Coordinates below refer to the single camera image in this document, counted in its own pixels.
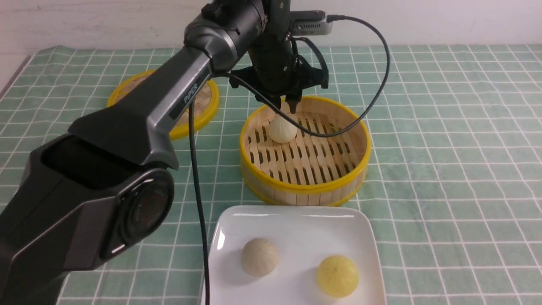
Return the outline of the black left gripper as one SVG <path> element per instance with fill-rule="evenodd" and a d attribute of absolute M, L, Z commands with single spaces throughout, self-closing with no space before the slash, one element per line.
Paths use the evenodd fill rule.
<path fill-rule="evenodd" d="M 294 25 L 285 29 L 271 26 L 261 33 L 248 50 L 252 66 L 231 71 L 232 88 L 251 86 L 266 97 L 266 105 L 273 111 L 281 110 L 281 97 L 286 95 L 291 114 L 296 114 L 304 89 L 315 86 L 327 89 L 329 70 L 325 60 L 314 43 L 308 41 L 323 64 L 322 68 L 312 67 L 298 53 L 296 40 L 292 38 L 294 31 Z"/>

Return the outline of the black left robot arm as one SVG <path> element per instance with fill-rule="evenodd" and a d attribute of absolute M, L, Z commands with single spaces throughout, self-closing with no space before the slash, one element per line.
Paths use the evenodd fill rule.
<path fill-rule="evenodd" d="M 291 37 L 329 33 L 325 19 L 288 0 L 215 0 L 136 88 L 31 151 L 1 213 L 2 305 L 54 305 L 70 272 L 95 270 L 157 230 L 179 166 L 170 132 L 209 79 L 230 72 L 234 85 L 291 108 L 303 89 L 324 87 Z"/>

